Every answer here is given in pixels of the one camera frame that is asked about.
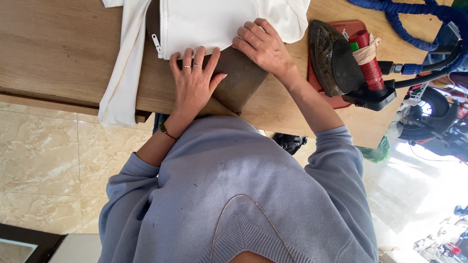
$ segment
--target wooden table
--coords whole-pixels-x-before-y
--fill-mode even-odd
[[[420,0],[409,2],[422,3]],[[438,0],[451,5],[452,0]],[[382,38],[379,60],[421,63],[426,52],[404,42],[384,14],[346,0],[311,0],[309,20],[361,20]],[[432,15],[400,15],[412,35],[434,40],[441,22]],[[122,8],[104,8],[100,0],[3,0],[0,2],[0,100],[59,110],[96,114],[107,87],[120,44]],[[287,45],[306,76],[308,34]],[[393,74],[386,79],[413,76]],[[406,89],[380,112],[359,107],[337,110],[354,143],[376,147],[387,130]],[[174,81],[166,61],[157,59],[147,39],[137,94],[137,110],[170,113]],[[211,99],[203,112],[230,115]],[[284,87],[268,76],[245,105],[241,117],[258,129],[313,137],[299,109]]]

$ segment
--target green plastic bag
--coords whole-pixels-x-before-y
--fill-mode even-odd
[[[369,160],[373,163],[385,162],[390,154],[390,144],[388,143],[387,137],[384,135],[379,143],[377,149],[371,149],[366,147],[356,146],[362,153],[364,159]]]

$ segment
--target green beaded bracelet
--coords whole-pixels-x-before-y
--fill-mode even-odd
[[[158,126],[159,126],[159,129],[161,130],[161,132],[162,132],[162,133],[165,133],[166,135],[168,135],[169,137],[171,137],[171,138],[174,139],[174,140],[178,140],[177,138],[172,137],[172,136],[168,133],[168,131],[167,131],[166,128],[164,127],[164,122],[165,122],[165,121],[160,121],[160,122],[159,122],[159,125],[158,125]]]

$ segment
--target zipper pull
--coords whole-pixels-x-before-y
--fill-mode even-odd
[[[159,45],[158,37],[156,36],[156,34],[152,34],[151,37],[153,38],[154,45],[156,46],[158,58],[162,58],[161,45]]]

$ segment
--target beige floor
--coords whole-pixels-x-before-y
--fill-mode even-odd
[[[0,103],[0,222],[57,234],[98,233],[107,179],[151,136],[152,120],[104,128],[94,116]],[[314,143],[310,139],[294,155],[300,164]],[[468,166],[425,161],[407,144],[391,145],[387,162],[364,162],[363,180],[379,245],[410,247],[438,229],[456,204],[468,205]]]

